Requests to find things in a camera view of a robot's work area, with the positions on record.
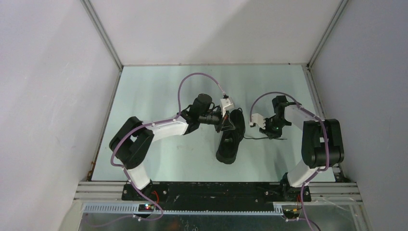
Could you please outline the black sneaker shoe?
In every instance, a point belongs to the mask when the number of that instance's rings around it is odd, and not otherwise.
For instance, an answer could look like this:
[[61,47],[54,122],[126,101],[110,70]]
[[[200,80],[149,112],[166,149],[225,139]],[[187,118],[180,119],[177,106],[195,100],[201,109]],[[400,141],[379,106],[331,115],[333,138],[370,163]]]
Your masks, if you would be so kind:
[[230,113],[230,118],[236,129],[223,132],[216,152],[217,160],[227,165],[236,160],[239,144],[245,134],[245,120],[242,108],[234,109]]

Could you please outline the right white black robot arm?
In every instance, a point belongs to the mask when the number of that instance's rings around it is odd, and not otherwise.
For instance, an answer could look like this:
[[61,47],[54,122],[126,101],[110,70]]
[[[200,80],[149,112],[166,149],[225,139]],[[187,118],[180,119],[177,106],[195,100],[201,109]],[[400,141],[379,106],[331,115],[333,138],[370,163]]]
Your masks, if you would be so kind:
[[272,100],[274,115],[264,117],[252,113],[250,125],[258,126],[268,139],[279,139],[285,126],[296,126],[302,132],[301,160],[282,178],[287,183],[280,187],[280,196],[292,201],[299,195],[299,187],[306,186],[320,172],[343,162],[344,146],[340,122],[320,118],[285,95]]

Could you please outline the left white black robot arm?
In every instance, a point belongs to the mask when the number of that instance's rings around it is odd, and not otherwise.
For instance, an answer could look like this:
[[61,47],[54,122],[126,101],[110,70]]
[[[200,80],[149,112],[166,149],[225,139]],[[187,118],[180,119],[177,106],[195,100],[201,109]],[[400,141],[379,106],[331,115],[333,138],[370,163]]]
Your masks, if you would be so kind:
[[128,180],[134,183],[133,193],[140,200],[151,197],[151,178],[143,161],[151,144],[164,138],[181,136],[197,130],[201,124],[213,125],[216,132],[234,130],[230,111],[234,102],[224,96],[219,105],[207,94],[199,94],[187,108],[174,117],[157,122],[144,123],[137,117],[130,117],[109,143],[113,157],[120,160]]

